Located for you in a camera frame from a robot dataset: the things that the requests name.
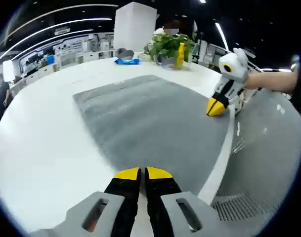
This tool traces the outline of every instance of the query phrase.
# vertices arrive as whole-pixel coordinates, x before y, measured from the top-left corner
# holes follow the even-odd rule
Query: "person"
[[[8,108],[10,103],[12,102],[13,97],[10,93],[10,87],[7,82],[4,81],[3,74],[0,74],[0,121],[5,112]]]
[[[47,61],[46,61],[46,59],[42,59],[42,67],[46,67],[47,66]]]
[[[33,70],[33,64],[30,64],[28,61],[25,63],[25,74],[28,74],[31,70]]]
[[[246,89],[267,88],[291,93],[291,103],[301,114],[301,70],[295,72],[249,73]]]
[[[175,35],[179,32],[180,22],[178,20],[173,20],[171,22],[166,23],[163,27],[155,30],[155,34],[167,34],[167,35]]]
[[[36,61],[36,65],[37,65],[37,69],[42,67],[42,62],[40,61],[40,59],[38,58]]]

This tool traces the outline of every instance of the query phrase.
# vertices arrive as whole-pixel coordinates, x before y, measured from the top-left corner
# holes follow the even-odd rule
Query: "green plant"
[[[178,34],[174,36],[155,34],[152,41],[144,47],[144,53],[154,61],[155,55],[163,55],[165,58],[178,57],[180,43],[185,43],[184,61],[188,62],[189,53],[192,52],[194,42],[187,35]]]

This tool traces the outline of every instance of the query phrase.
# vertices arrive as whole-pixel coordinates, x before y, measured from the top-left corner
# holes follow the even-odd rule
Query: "human arm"
[[[8,90],[6,90],[5,100],[3,101],[3,104],[5,107],[7,106],[7,99],[9,96],[10,96],[10,90],[8,89]]]
[[[297,80],[297,72],[249,73],[245,88],[267,88],[274,91],[290,93],[294,90]]]

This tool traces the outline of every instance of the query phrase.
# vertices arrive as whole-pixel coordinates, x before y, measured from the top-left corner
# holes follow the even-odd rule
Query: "round white table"
[[[27,232],[61,223],[69,208],[96,191],[103,192],[118,172],[100,155],[73,100],[74,94],[155,75],[210,97],[221,77],[194,63],[185,63],[182,71],[170,71],[150,62],[125,66],[114,61],[91,61],[50,74],[21,90],[5,112],[0,123],[0,198]],[[225,172],[233,118],[231,109],[228,134],[220,151],[223,158],[216,162],[199,194],[208,204]],[[143,223],[149,220],[147,213],[141,214],[143,211],[138,211],[143,217],[132,236],[147,231],[152,235],[150,224]]]

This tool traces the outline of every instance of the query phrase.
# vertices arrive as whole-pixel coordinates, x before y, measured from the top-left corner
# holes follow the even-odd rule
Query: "gray carpet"
[[[229,111],[208,117],[208,98],[156,76],[95,88],[74,100],[100,151],[118,170],[162,168],[183,191],[196,195],[214,167],[229,123]]]

